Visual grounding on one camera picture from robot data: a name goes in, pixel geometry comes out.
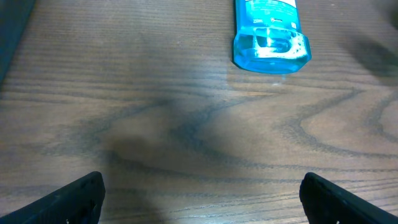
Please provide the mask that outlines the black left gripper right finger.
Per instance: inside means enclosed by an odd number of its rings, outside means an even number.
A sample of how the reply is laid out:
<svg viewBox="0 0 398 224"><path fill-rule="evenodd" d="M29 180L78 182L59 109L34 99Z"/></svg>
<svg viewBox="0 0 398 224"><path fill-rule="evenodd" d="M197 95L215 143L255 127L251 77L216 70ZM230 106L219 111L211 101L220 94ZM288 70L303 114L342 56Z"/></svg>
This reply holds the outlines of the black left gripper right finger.
<svg viewBox="0 0 398 224"><path fill-rule="evenodd" d="M300 201L309 224L396 224L397 217L308 172L300 184Z"/></svg>

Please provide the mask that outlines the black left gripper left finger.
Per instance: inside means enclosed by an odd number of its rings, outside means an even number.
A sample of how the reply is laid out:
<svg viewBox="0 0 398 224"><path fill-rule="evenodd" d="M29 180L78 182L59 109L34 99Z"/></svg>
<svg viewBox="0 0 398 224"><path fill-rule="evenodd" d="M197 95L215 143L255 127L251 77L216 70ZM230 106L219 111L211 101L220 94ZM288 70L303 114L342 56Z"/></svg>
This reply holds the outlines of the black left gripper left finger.
<svg viewBox="0 0 398 224"><path fill-rule="evenodd" d="M102 174L94 171L1 217L1 224L97 224L105 193Z"/></svg>

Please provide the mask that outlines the teal Listerine mouthwash bottle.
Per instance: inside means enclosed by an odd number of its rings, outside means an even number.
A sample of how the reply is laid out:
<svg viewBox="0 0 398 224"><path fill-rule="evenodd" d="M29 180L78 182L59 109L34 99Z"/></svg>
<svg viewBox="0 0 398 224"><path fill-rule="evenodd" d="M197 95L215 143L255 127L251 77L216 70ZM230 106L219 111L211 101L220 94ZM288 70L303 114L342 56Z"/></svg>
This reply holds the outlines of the teal Listerine mouthwash bottle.
<svg viewBox="0 0 398 224"><path fill-rule="evenodd" d="M233 62L259 73L299 71L312 59L296 0L235 0Z"/></svg>

